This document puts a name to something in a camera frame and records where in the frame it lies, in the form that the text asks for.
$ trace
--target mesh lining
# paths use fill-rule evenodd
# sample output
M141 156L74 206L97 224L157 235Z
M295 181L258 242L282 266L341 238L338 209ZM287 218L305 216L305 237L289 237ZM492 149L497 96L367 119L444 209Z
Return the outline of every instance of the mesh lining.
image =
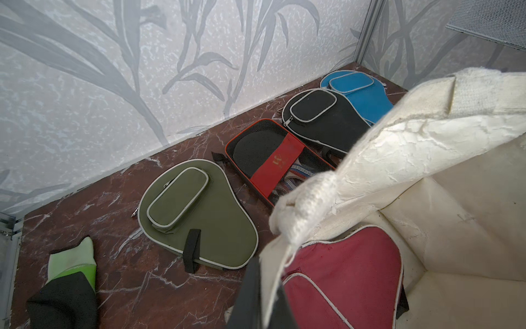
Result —
M526 1L462 0L446 27L526 51Z
M269 153L269 155L268 156L267 155L263 156L264 157L263 160L261 160L263 157L260 157L258 154L256 156L254 156L254 154L251 153L251 152L246 152L246 153L245 152L242 152L242 153L235 152L236 146L238 145L238 143L240 143L240 141L244 137L247 137L247 135L252 134L252 133L256 133L256 132L264 132L264 131L273 132L273 133L275 133L275 134L277 134L279 136L282 136L283 139L288 134L288 131L286 131L283 127L281 127L276 122L274 122L272 120L261 120L261 121L257 122L256 124L254 124L253 126L251 126L251 127L247 128L246 130L244 130L241 134L236 136L234 139L232 139L229 142L229 144L227 145L227 147L226 147L226 153L227 153L228 157L231 159L231 161L233 161L243 171L243 173L248 178L252 177L254 172L266 161L266 159L268 159L270 154L272 154L275 151L275 149L277 149L279 144L278 145L274 145L273 149ZM259 138L255 138L254 139L254 141L257 141L257 140L261 140L263 142L267 142L268 141L268 140L259 139ZM265 150L264 152L267 152L265 145L257 145L256 148L257 149L263 149L263 150ZM332 167L330 167L325 161L323 161L318 155L316 155L308 147L305 147L303 149L303 151L301 152L301 154L298 157L298 161L302 165L304 165L306 167L309 167L309 169L312 170L314 173L319 173L319 172L323 172L323 171L327 171L327 170L332 170ZM271 194L268 197L268 200L272 204L275 204L278 201L278 198L282 194L284 194L284 193L278 193L278 194L273 193L273 194Z

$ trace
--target table tennis paddle case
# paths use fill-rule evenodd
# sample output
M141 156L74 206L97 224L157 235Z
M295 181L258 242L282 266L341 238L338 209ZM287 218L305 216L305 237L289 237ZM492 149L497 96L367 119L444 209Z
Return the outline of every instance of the table tennis paddle case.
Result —
M225 172L205 159L179 163L159 176L144 193L137 218L150 240L183 257L189 273L197 264L241 268L258 245L256 227Z
M270 119L262 119L235 136L226 158L261 199L274 206L279 197L315 174L334 168L297 137ZM220 154L213 154L221 160Z

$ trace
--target grey piping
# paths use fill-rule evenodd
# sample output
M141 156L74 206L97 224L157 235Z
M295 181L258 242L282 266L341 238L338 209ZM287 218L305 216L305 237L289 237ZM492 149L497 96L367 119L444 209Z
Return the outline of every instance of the grey piping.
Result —
M302 120L300 118L298 118L294 112L292 112L292 108L294 106L296 106L299 102L303 101L307 96L309 96L310 94L312 94L313 92L315 91L323 91L324 93L327 93L329 95L331 95L332 97L334 97L334 102L332 102L331 105L329 105L328 107L326 107L325 109L323 109L320 113L318 113L315 117L313 117L312 119L308 119L308 120ZM334 106L334 104L336 104L336 101L338 99L336 98L336 96L334 96L333 93L329 92L327 89L324 89L324 88L314 88L314 89L311 89L307 94L305 94L305 96L303 96L302 98L298 99L297 101L294 102L294 104L292 104L290 106L290 109L289 109L289 112L290 112L290 116L293 117L294 119L298 120L299 122L304 122L304 123L308 123L308 122L312 122L314 120L316 120L320 115L322 115L323 113L325 113L328 109L330 109L331 107Z
M169 172L171 169L183 164L183 163L187 163L187 162L190 162L190 161L205 161L205 162L209 162L209 163L212 163L213 165L217 166L219 169L221 169L221 167L215 163L215 162L212 162L210 160L206 160L206 159L190 159L190 160L187 160L187 161L183 161L175 166L173 166L172 168L168 169L167 171L165 171L164 173L161 174L161 176L157 177L151 184L150 186L146 189L146 191L148 191L150 189L150 187L158 180L160 179L164 174L166 174L167 172ZM225 172L223 171L223 169L221 169L221 172L223 173L223 175L225 176L225 179L227 181L227 184L228 184L228 188L230 189L230 192L232 193L232 195L234 196L234 200L236 200L236 203L237 205L239 206L239 208L241 208L241 210L243 211L243 213L247 216L249 222L252 224L252 227L254 228L254 232L256 232L256 246L254 246L254 251L252 251L252 254L250 255L250 257L247 259L246 262L244 262L242 265L240 266L227 266L227 265L223 265L223 264L219 264L219 263L216 263L216 262L213 262L213 261L210 261L206 258L203 258L203 257L199 257L199 259L203 262L206 262L206 263L209 263L209 264L214 264L214 265L217 265L219 267L222 267L222 268L227 268L229 270L238 270L240 268L242 268L243 266L247 265L248 262L250 261L250 259L254 256L254 254L256 253L256 249L258 248L258 244L259 244L259 234L258 234L258 230L256 229L256 226L254 225L253 221L252 221L252 218L250 218L250 216L247 214L247 212L245 211L245 209L243 209L243 207L241 206L241 204L239 204L239 200L237 200L236 198L236 195L234 194L234 190L232 190L232 186L230 186L230 182L228 181L228 178L227 178L227 175L225 174ZM144 192L143 196L140 198L140 202L139 202L139 208L140 208L140 205L141 203L143 203L143 199L144 199L144 195L146 194L146 192ZM148 233L146 233L146 231L144 230L144 227L143 225L141 224L140 222L140 212L137 212L137 221L139 222L139 226L140 226L140 229L143 230L144 232L144 235L146 235L146 237L150 240L152 240L153 242L163 246L164 248L167 248L169 250L173 250L179 254L183 254L183 251L182 250L179 250L179 249L176 249L174 247L171 247L167 244L164 244L160 241L157 241L155 239L153 239L151 236L148 235Z
M349 76L349 75L353 75L353 74L357 74L357 73L361 73L367 77L369 77L369 79L371 79L371 83L368 84L368 85L365 85L365 86L361 86L361 87L358 87L358 88L354 88L354 89L351 89L349 91L340 91L340 90L337 90L336 88L334 88L334 86L332 85L332 81L336 80L336 79L340 79L340 78L343 78L343 77L346 77L346 76ZM354 72L351 72L351 73L348 73L348 74L344 74L344 75L340 75L340 76L337 76L335 78L332 78L331 80L329 80L329 86L331 88L331 90L334 90L334 91L337 91L337 92L340 92L342 94L350 94L350 93L354 93L354 92L357 92L358 90L362 90L364 88L367 88L369 86L372 86L373 84L375 84L375 81L372 79L372 76L370 76L369 74L367 73L364 73L364 72L358 72L358 71L354 71Z
M175 183L175 181L181 177L181 175L183 175L186 171L188 170L197 170L199 172L201 172L205 178L206 178L206 181L205 183L203 184L203 186L201 187L201 189L196 193L196 195L186 204L186 206L183 208L183 210L181 210L181 212L175 217L175 219L173 221L171 221L170 223L166 224L166 225L163 225L163 224L159 224L157 223L151 216L150 216L150 208L151 206L156 203L156 201L170 188L170 186ZM152 201L152 203L150 203L150 205L148 206L148 208L146 209L146 216L148 216L148 219L150 219L150 222L153 224L153 226L155 227L159 227L159 228L170 228L172 226L175 225L175 223L179 220L179 218L181 218L181 216L185 213L185 211L192 205L192 203L194 203L194 201L197 199L197 197L201 194L201 192L203 192L203 190L205 189L206 185L208 184L208 181L209 181L209 178L208 178L208 174L205 173L204 171L202 171L201 169L199 168L195 168L195 167L188 167L186 168L185 170L183 170L182 172L179 173L179 175L177 175L173 180L171 180L171 182L169 182L168 186L165 186L165 188L163 189L163 191L157 195L157 197Z
M297 277L297 276L306 279L318 291L318 293L323 297L323 299L327 302L327 304L329 304L332 310L340 317L343 323L345 323L350 329L354 329L352 325L349 323L349 321L347 321L347 319L340 312L340 310L331 302L329 297L327 297L327 295L323 293L323 291L316 285L316 283L314 283L314 281L312 281L307 275L303 273L299 273L299 272L292 273L291 275L287 276L287 278L283 281L283 286L285 286L287 282L289 282L292 278Z

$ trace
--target leaf pattern wallpaper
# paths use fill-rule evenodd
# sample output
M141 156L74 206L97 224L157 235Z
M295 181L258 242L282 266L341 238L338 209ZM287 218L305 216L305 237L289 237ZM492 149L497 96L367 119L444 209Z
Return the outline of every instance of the leaf pattern wallpaper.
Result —
M410 89L466 67L526 71L526 52L446 29L460 0L386 0L364 66Z
M0 212L23 214L349 63L368 7L0 0Z

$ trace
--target marble floor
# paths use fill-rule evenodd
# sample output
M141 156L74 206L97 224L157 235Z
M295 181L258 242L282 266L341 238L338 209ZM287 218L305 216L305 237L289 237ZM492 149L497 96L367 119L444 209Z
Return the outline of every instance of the marble floor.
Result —
M356 64L355 69L387 85L392 103L407 92ZM48 253L90 235L97 262L97 297L101 329L220 328L234 304L244 269L219 271L201 266L184 271L180 257L142 234L132 213L150 183L170 167L192 158L212 160L225 144L262 118L281 123L280 109L299 91L319 87L321 78L257 106L196 137L187 139L113 175L45 205L25 217L12 306L12 329L29 328L26 300L46 282ZM273 238L271 209L229 166L224 167L238 199L259 233L259 253Z

